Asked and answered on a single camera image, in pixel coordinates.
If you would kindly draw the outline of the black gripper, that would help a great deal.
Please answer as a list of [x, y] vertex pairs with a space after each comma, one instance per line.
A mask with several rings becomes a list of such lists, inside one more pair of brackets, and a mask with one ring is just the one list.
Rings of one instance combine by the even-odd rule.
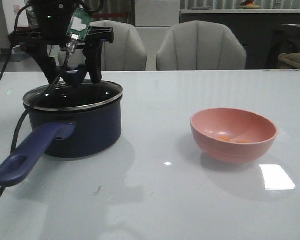
[[85, 65], [93, 84], [102, 80], [102, 50], [103, 41], [112, 43], [114, 31], [111, 27], [92, 27], [89, 25], [84, 40], [75, 40], [66, 36], [74, 11], [85, 9], [91, 18], [103, 7], [99, 2], [97, 9], [91, 9], [82, 0], [30, 0], [22, 10], [32, 8], [38, 27], [33, 30], [13, 31], [8, 39], [10, 44], [27, 44], [27, 54], [30, 55], [44, 73], [51, 85], [58, 75], [56, 61], [48, 55], [47, 45], [65, 46], [71, 41], [86, 43], [83, 48]]

